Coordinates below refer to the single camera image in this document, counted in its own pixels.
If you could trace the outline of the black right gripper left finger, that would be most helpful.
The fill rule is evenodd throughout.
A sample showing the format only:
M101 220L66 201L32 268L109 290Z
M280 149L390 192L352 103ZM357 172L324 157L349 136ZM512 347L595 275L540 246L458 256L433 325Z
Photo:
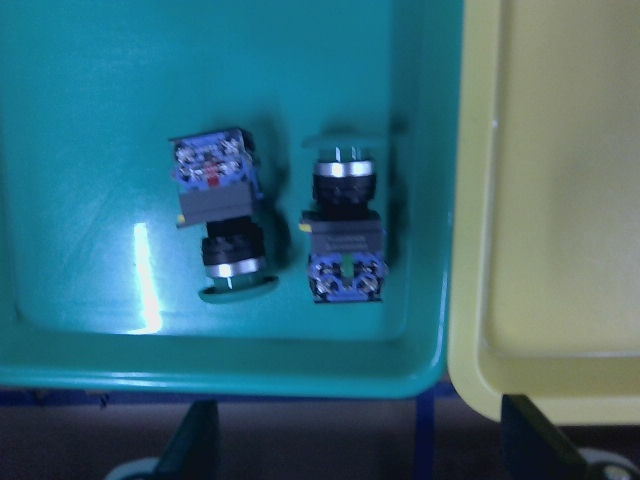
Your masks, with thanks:
M217 479L220 429L218 403L194 402L159 457L128 461L106 479Z

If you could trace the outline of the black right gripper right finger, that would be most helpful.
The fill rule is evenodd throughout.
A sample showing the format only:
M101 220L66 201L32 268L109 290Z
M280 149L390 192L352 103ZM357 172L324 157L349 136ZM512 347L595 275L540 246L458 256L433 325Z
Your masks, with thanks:
M503 395L502 457L512 479L637 479L639 466L617 453L576 446L525 395Z

